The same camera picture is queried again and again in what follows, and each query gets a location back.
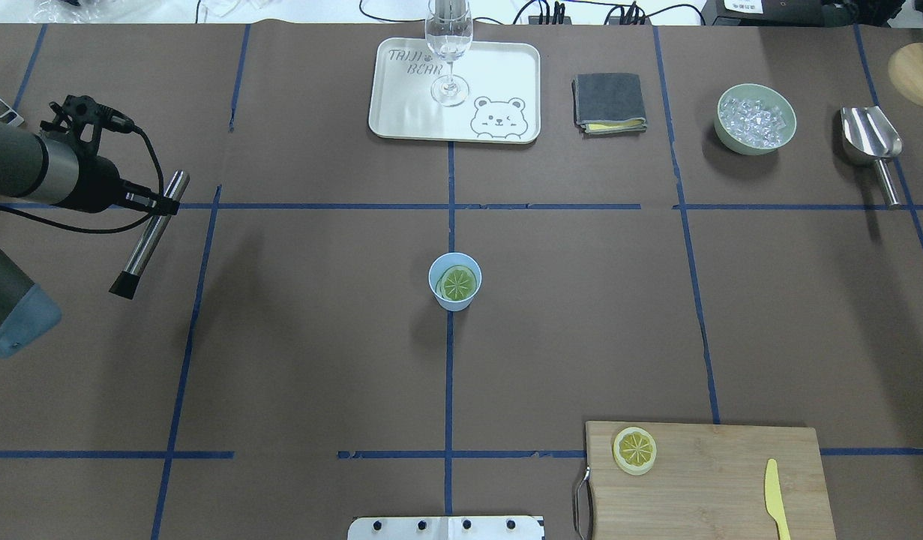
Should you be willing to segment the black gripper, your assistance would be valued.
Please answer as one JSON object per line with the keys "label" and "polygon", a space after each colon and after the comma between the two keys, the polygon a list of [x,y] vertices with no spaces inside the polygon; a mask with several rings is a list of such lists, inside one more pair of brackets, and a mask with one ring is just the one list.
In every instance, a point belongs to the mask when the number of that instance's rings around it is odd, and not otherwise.
{"label": "black gripper", "polygon": [[131,134],[135,123],[114,107],[87,95],[51,102],[53,120],[40,123],[43,149],[40,201],[74,211],[98,213],[121,207],[154,216],[177,215],[180,202],[140,184],[122,181],[115,164],[100,156],[102,132]]}

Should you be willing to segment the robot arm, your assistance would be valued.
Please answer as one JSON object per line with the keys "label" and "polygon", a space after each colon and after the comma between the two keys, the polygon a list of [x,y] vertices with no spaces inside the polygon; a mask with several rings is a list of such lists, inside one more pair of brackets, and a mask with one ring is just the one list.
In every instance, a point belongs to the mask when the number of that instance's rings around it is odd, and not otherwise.
{"label": "robot arm", "polygon": [[[39,133],[0,120],[0,195],[84,213],[111,206],[140,212],[139,242],[111,287],[115,296],[134,298],[154,250],[179,212],[190,175],[179,170],[170,180],[151,140],[135,121],[90,96],[67,96],[50,103],[54,117]],[[121,177],[115,164],[99,154],[104,132],[138,134],[158,177],[151,189]],[[0,248],[0,359],[8,359],[54,328],[62,310]]]}

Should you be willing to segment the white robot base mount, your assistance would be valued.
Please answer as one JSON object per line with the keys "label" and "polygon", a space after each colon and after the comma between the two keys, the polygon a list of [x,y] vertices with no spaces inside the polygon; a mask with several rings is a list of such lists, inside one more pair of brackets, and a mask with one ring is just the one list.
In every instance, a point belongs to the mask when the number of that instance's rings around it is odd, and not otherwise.
{"label": "white robot base mount", "polygon": [[362,517],[348,539],[544,539],[544,519],[530,515]]}

